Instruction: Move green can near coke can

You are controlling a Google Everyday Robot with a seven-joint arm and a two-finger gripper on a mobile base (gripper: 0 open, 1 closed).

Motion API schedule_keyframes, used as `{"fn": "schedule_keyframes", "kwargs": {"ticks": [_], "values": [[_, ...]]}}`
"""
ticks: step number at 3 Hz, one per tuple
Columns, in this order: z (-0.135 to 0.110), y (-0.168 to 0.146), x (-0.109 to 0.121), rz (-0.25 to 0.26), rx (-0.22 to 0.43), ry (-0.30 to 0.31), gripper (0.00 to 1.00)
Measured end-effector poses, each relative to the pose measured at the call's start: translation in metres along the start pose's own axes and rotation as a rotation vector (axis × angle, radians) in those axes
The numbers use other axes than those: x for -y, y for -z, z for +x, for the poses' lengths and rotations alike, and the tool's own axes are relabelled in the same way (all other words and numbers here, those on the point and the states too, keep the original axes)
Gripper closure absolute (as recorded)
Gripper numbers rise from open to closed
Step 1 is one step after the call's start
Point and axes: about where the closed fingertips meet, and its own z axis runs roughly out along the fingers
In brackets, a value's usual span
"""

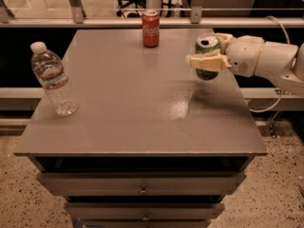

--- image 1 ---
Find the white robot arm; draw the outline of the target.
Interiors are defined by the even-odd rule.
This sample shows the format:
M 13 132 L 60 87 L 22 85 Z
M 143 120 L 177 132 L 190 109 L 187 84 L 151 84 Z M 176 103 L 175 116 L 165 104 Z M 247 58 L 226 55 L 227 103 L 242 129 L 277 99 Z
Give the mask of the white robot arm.
M 303 47 L 265 41 L 262 37 L 203 33 L 197 44 L 206 52 L 185 57 L 195 69 L 220 72 L 228 68 L 243 77 L 258 76 L 294 95 L 304 95 Z

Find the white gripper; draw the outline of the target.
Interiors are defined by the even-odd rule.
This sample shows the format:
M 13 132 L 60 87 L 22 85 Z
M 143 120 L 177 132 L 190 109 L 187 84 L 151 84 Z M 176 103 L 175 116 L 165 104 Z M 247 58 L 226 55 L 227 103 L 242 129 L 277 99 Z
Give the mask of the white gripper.
M 235 75 L 253 76 L 264 39 L 248 35 L 235 38 L 229 33 L 217 33 L 217 37 L 220 43 L 218 55 L 187 55 L 185 57 L 186 63 L 195 69 L 220 72 L 225 68 L 230 68 Z

